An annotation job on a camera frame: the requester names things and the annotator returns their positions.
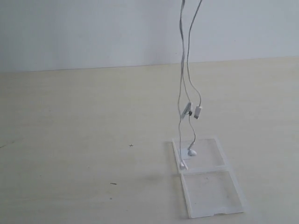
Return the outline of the white wired earphones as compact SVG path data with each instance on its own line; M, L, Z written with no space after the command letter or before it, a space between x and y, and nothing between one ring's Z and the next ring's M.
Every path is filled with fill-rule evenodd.
M198 5L196 7L195 13L193 15L191 24L188 29L188 37L187 37L187 47L185 47L185 37L184 37L184 32L183 32L183 10L185 8L185 1L181 1L181 7L180 7L180 13L179 13L179 33L180 33L180 38L181 38L181 43L182 43L182 56L181 56L181 62L180 62L180 81L179 81L179 94L178 94L178 100L177 100L177 108L178 108L178 114L179 114L179 122L178 122L178 133L179 133L179 146L178 146L178 159L179 159L179 164L178 167L180 170L187 170L188 166L185 163L185 160L183 159L182 156L182 135L181 135L181 123L184 120L185 117L188 118L188 122L190 124L190 127L193 131L193 140L190 143L190 145L187 148L187 155L190 157L194 157L197 155L197 153L193 150L193 145L196 141L196 132L191 124L191 117L194 117L195 119L198 119L200 116L200 113L202 111L202 96L200 91L194 86L191 80L191 74L190 74L190 65L189 65L189 57L190 57L190 45L191 45L191 32L192 28L195 22L195 19L198 15L199 9L202 5L203 1L199 1ZM188 82L191 85L191 87L195 90L199 97L199 103L197 104L195 110L192 110L192 102L187 90L186 82L185 82L185 72L187 72L187 77L188 77ZM181 100L181 94L182 91L185 91L186 97L187 97L187 105L184 108L184 110L180 109L180 100Z

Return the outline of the clear plastic storage case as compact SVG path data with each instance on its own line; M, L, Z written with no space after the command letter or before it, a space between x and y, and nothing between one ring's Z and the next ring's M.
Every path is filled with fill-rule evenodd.
M198 138L196 156L188 155L190 143L172 140L189 218L244 213L242 190L218 139Z

